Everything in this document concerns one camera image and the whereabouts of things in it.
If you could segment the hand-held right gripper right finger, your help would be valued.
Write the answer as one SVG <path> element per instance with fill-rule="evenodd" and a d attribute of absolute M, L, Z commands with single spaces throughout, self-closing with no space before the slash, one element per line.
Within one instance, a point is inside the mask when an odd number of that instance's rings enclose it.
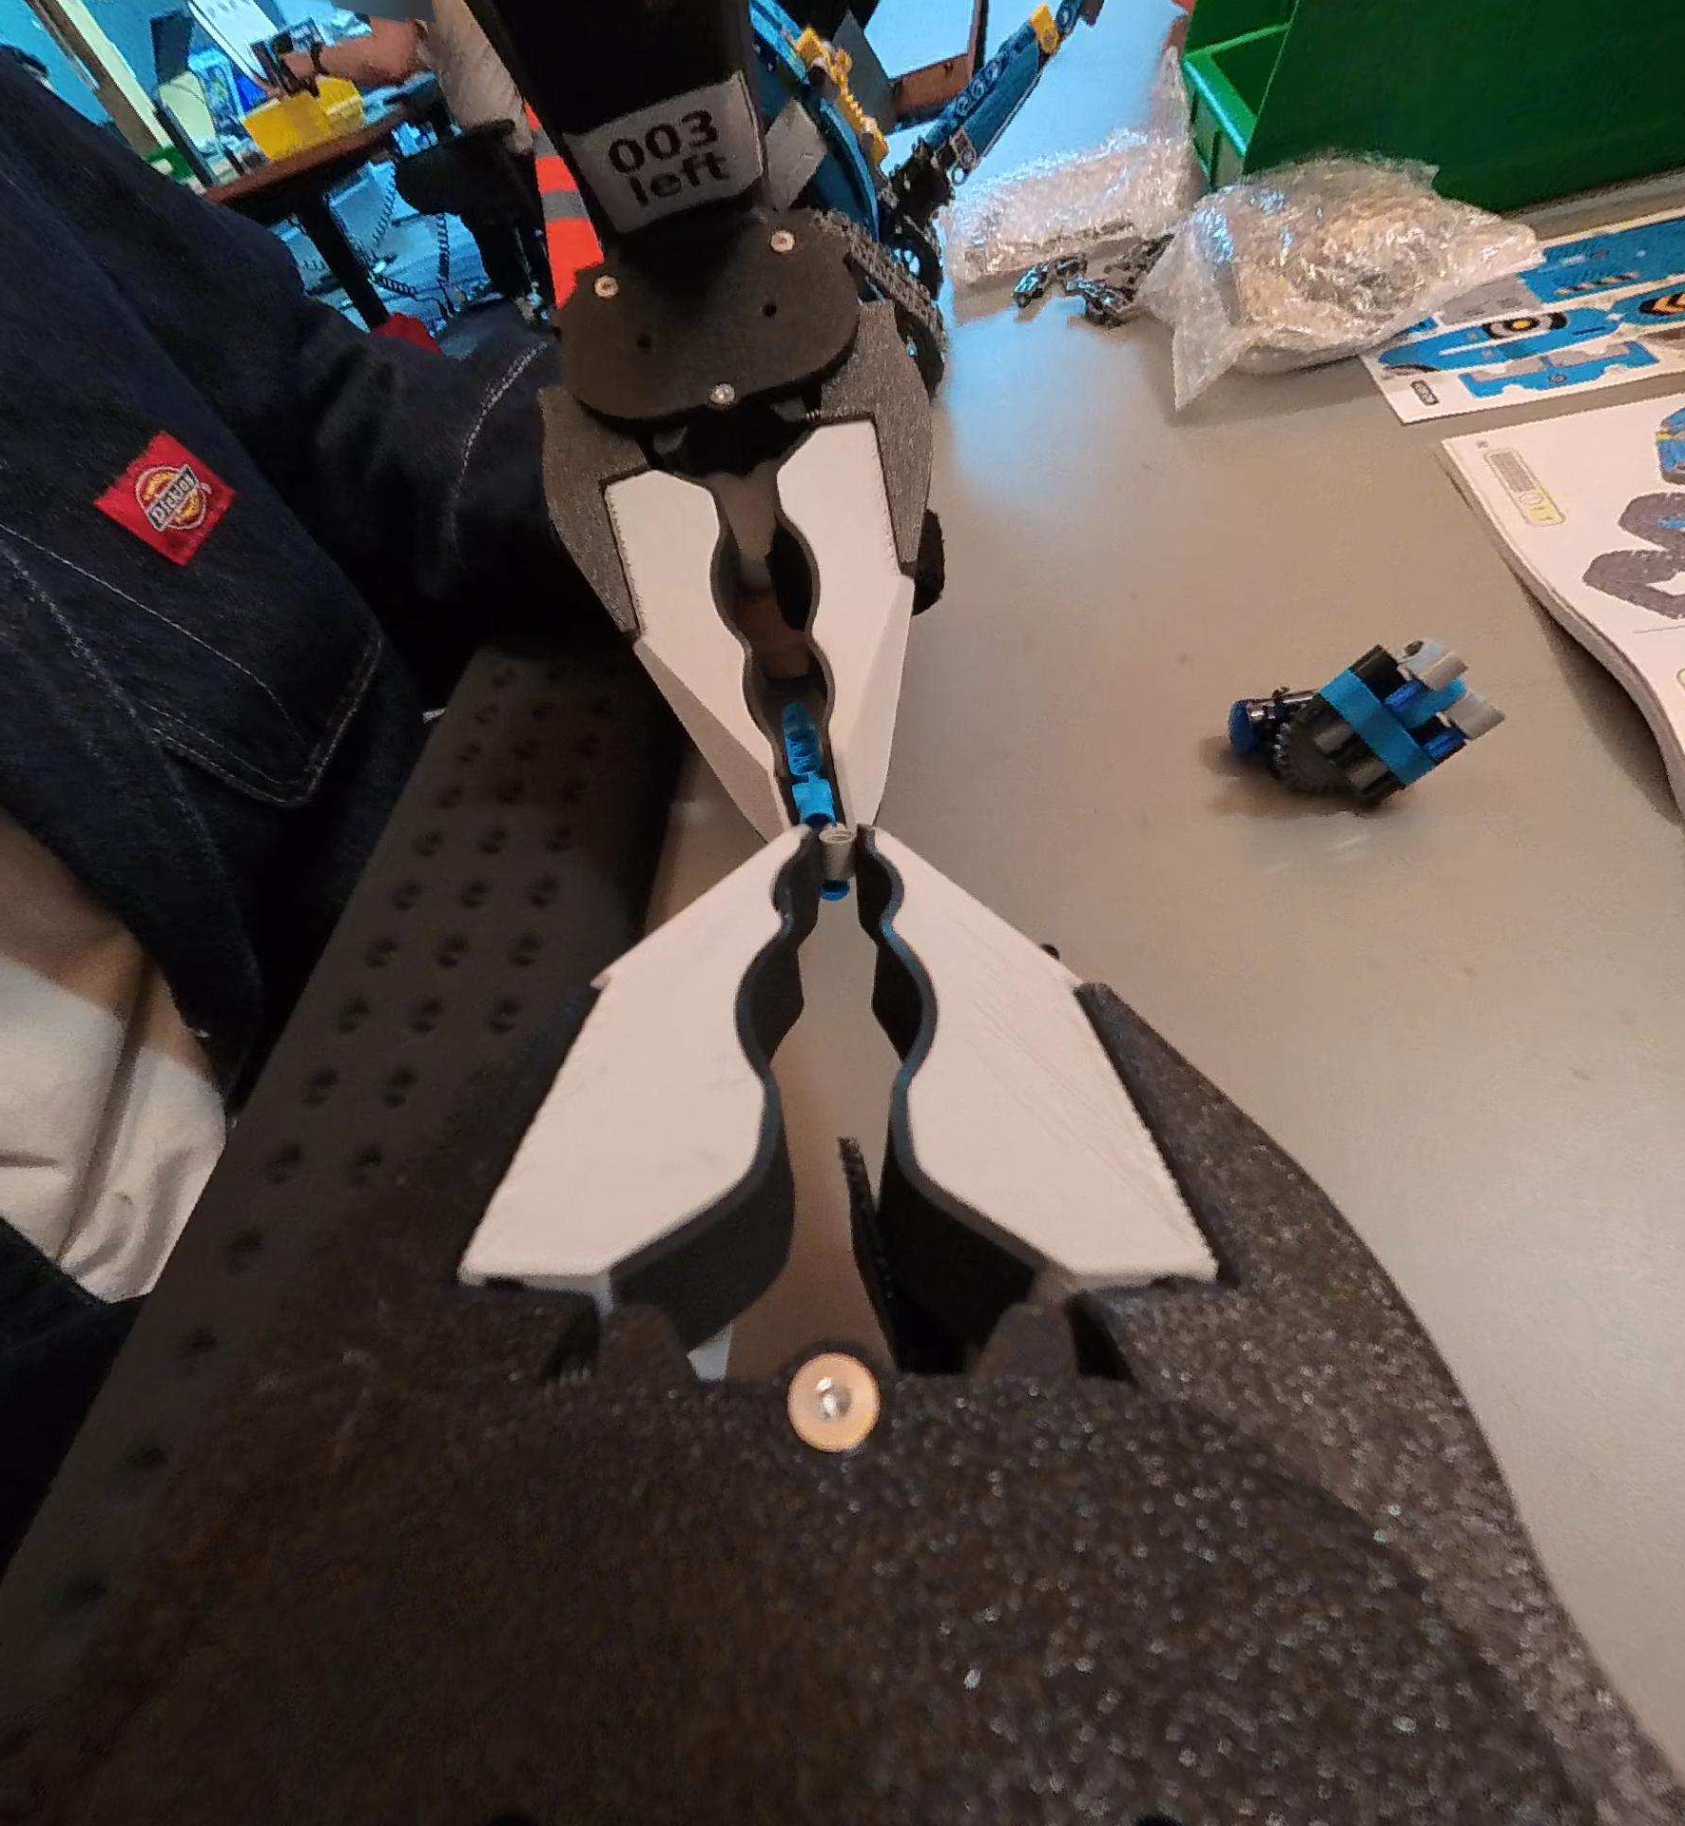
<path fill-rule="evenodd" d="M 899 1366 L 959 1373 L 1027 1302 L 1213 1282 L 1097 987 L 881 830 L 858 834 L 856 894 L 899 1069 L 854 1255 Z"/>

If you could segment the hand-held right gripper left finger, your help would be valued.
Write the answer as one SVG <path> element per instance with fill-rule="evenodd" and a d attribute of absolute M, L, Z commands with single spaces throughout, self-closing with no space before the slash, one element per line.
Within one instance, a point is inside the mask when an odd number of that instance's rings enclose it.
<path fill-rule="evenodd" d="M 782 1270 L 794 1183 L 771 1061 L 802 1012 L 823 859 L 792 828 L 594 981 L 460 1280 L 650 1305 L 699 1371 Z"/>

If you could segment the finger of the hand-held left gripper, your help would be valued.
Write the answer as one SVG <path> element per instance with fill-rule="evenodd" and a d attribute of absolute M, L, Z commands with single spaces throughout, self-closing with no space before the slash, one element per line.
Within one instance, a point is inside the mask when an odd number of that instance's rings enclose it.
<path fill-rule="evenodd" d="M 825 733 L 844 818 L 876 822 L 912 626 L 876 426 L 827 422 L 780 463 L 778 518 L 810 566 L 806 622 L 827 677 Z"/>
<path fill-rule="evenodd" d="M 777 840 L 790 814 L 775 748 L 745 694 L 747 650 L 716 599 L 724 527 L 697 481 L 654 469 L 606 488 L 637 613 L 637 653 L 742 814 Z"/>

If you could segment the blue beam brick assembly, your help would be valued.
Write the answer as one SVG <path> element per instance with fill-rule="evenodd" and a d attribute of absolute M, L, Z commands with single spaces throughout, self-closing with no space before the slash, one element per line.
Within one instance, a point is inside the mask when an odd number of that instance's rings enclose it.
<path fill-rule="evenodd" d="M 839 801 L 827 770 L 823 733 L 811 708 L 788 698 L 780 717 L 782 750 L 798 820 L 813 830 L 841 820 Z"/>

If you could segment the blue tracked toy vehicle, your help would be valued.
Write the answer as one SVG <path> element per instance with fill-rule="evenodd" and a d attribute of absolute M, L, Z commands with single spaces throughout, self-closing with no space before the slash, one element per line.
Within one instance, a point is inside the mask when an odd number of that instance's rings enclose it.
<path fill-rule="evenodd" d="M 753 1 L 765 178 L 777 209 L 831 223 L 866 300 L 893 306 L 928 391 L 945 372 L 940 213 L 1101 1 L 1037 3 L 996 48 L 975 3 L 967 48 L 889 77 L 866 38 L 872 3 Z"/>

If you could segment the clear bag of parts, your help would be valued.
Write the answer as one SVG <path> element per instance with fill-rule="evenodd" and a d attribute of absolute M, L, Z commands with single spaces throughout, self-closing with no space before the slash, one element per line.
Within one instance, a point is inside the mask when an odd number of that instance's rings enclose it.
<path fill-rule="evenodd" d="M 1277 374 L 1376 349 L 1539 263 L 1532 227 L 1440 194 L 1435 174 L 1336 153 L 1202 197 L 1141 291 L 1171 329 L 1174 409 L 1231 368 Z"/>
<path fill-rule="evenodd" d="M 1151 240 L 1178 225 L 1202 188 L 1178 54 L 1167 50 L 1141 128 L 967 180 L 943 213 L 945 273 L 969 289 L 1039 261 Z"/>

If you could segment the yellow plastic bin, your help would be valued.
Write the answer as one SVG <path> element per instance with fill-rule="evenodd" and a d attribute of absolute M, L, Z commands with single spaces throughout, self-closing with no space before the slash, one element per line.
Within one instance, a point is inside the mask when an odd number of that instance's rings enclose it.
<path fill-rule="evenodd" d="M 258 151 L 278 162 L 361 129 L 367 108 L 355 83 L 326 77 L 315 91 L 299 89 L 260 102 L 241 124 Z"/>

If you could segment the small black blue gear assembly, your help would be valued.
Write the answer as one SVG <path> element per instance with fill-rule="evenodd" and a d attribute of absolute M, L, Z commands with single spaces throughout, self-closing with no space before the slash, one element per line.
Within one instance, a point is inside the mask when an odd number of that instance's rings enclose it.
<path fill-rule="evenodd" d="M 1466 671 L 1437 640 L 1372 646 L 1316 690 L 1235 700 L 1227 739 L 1287 787 L 1378 805 L 1501 723 Z"/>

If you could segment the person's white shirt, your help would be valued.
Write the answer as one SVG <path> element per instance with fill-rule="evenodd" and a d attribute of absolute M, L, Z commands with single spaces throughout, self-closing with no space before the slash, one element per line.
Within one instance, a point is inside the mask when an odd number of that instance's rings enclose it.
<path fill-rule="evenodd" d="M 225 1129 L 161 970 L 0 807 L 0 1216 L 84 1290 L 144 1294 Z"/>

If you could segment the instruction booklet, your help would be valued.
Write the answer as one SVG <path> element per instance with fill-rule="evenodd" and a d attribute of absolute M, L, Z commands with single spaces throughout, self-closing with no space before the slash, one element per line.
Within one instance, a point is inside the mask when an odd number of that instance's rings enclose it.
<path fill-rule="evenodd" d="M 1442 454 L 1539 605 L 1631 694 L 1685 814 L 1685 391 Z"/>

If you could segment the blue sticker sheet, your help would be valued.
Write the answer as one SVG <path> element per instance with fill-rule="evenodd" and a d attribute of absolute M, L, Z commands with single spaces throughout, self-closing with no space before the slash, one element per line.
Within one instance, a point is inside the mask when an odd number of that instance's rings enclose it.
<path fill-rule="evenodd" d="M 1685 209 L 1545 240 L 1363 364 L 1404 422 L 1683 376 Z"/>

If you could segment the green plastic bin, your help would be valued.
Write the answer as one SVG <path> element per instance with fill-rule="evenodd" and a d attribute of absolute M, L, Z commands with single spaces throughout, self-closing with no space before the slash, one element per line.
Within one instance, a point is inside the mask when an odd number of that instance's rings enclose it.
<path fill-rule="evenodd" d="M 1506 211 L 1685 166 L 1685 1 L 1198 1 L 1211 182 L 1326 153 Z"/>

